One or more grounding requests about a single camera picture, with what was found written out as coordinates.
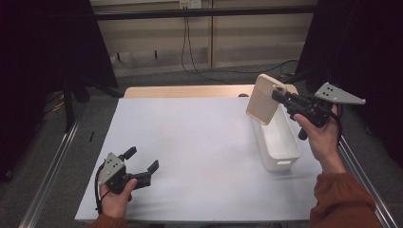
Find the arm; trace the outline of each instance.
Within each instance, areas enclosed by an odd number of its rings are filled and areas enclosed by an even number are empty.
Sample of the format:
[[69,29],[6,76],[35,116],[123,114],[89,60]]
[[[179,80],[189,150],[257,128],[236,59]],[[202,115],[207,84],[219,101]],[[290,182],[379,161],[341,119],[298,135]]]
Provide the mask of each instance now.
[[311,227],[381,227],[374,213],[374,199],[347,173],[338,155],[336,121],[331,118],[317,128],[302,115],[294,118],[308,134],[314,157],[323,170],[315,186],[317,206],[311,210]]
[[100,196],[102,197],[103,213],[87,227],[127,227],[127,220],[125,219],[127,199],[136,186],[136,183],[137,180],[135,179],[129,181],[125,186],[125,190],[120,195],[109,192],[106,184],[102,185],[100,187]]

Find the white tabletop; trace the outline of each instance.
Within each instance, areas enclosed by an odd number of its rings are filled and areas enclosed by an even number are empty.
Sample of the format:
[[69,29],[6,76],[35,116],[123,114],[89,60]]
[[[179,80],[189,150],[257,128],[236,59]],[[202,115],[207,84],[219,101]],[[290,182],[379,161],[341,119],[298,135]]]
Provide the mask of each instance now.
[[[150,187],[133,191],[126,217],[146,222],[261,222],[307,220],[315,206],[321,172],[307,142],[286,172],[264,169],[251,119],[249,98],[121,99],[77,212],[97,218],[94,175],[108,152],[137,154],[126,161],[139,173],[155,160],[160,168]],[[295,134],[297,123],[290,121]]]

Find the black cable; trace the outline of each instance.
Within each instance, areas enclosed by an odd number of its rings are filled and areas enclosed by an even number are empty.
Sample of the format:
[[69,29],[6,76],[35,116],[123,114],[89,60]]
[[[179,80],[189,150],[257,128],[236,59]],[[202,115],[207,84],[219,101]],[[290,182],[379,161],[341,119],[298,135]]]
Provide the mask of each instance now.
[[107,195],[109,192],[110,192],[110,189],[107,190],[107,192],[101,197],[101,200],[100,200],[101,203],[102,203],[102,200],[104,199],[104,197],[106,197],[106,195]]
[[102,199],[100,199],[98,195],[98,177],[100,176],[101,170],[104,168],[104,163],[100,165],[98,168],[97,173],[95,174],[95,182],[94,182],[94,188],[95,188],[95,202],[97,203],[97,207],[95,210],[98,211],[98,214],[102,214]]
[[[189,45],[190,58],[192,59],[192,65],[193,65],[193,68],[196,70],[196,73],[195,73],[195,72],[188,71],[188,70],[184,67],[184,64],[183,64],[183,52],[184,52],[184,45],[185,45],[185,43],[186,43],[186,32],[187,32],[187,41],[188,41],[188,45]],[[199,75],[200,75],[202,78],[204,78],[204,79],[211,80],[211,81],[216,81],[216,82],[223,83],[223,84],[227,84],[227,85],[231,85],[230,83],[225,82],[225,81],[222,81],[222,80],[220,80],[220,79],[214,79],[214,78],[206,77],[206,76],[202,75],[202,74],[196,69],[195,62],[193,61],[192,47],[191,47],[191,45],[190,45],[189,19],[188,19],[187,17],[184,17],[184,36],[183,36],[183,46],[182,46],[182,68],[183,68],[184,71],[186,71],[187,73],[199,74]]]
[[63,105],[65,105],[65,101],[61,99],[61,101],[59,101],[53,108],[42,111],[42,117],[44,117],[46,114],[48,114],[51,111],[54,111],[54,112],[58,111]]
[[58,92],[58,93],[56,94],[56,96],[54,96],[54,97],[51,98],[51,96],[52,96],[54,93],[55,93],[55,92],[52,92],[52,93],[50,93],[49,95],[47,95],[46,100],[45,100],[45,103],[46,103],[46,104],[52,102],[54,99],[60,97],[60,95],[63,94],[63,92]]
[[285,62],[283,62],[283,63],[281,63],[281,64],[279,64],[277,66],[267,68],[267,69],[264,69],[264,70],[259,70],[259,71],[237,71],[237,70],[227,70],[227,69],[209,69],[209,70],[202,71],[201,73],[205,73],[205,72],[229,72],[229,73],[242,73],[242,74],[248,74],[248,73],[261,74],[261,73],[265,73],[265,72],[270,72],[270,71],[272,71],[274,69],[282,67],[282,66],[284,66],[284,65],[286,65],[288,63],[291,63],[291,62],[299,62],[299,60],[288,60],[288,61],[285,61]]
[[311,65],[310,67],[308,67],[307,69],[305,69],[304,71],[294,75],[294,77],[286,79],[283,83],[284,84],[294,84],[296,82],[302,81],[302,80],[306,79],[308,75],[310,75],[315,70],[317,70],[321,65],[322,65],[321,62],[315,63],[315,64]]

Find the white plastic container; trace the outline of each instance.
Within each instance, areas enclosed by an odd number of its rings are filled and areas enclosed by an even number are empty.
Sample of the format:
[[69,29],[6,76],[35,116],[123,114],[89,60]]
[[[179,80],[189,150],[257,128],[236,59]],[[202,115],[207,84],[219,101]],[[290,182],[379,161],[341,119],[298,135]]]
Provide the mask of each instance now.
[[297,139],[287,118],[289,115],[280,104],[268,125],[262,125],[251,119],[263,166],[269,171],[288,170],[301,156]]

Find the hand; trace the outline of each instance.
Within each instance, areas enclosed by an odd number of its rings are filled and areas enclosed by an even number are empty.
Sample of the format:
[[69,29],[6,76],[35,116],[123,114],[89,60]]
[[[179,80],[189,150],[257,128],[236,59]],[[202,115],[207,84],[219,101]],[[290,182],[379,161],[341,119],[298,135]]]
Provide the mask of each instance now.
[[[335,105],[332,111],[337,113]],[[294,115],[294,119],[306,131],[314,157],[320,162],[323,173],[345,173],[346,169],[337,150],[337,122],[329,118],[328,123],[318,128],[300,114]]]
[[100,187],[100,196],[104,196],[102,199],[103,214],[113,218],[123,218],[127,209],[128,196],[131,194],[134,187],[136,187],[136,184],[137,180],[130,180],[120,195],[109,192],[109,188],[106,184],[102,185]]

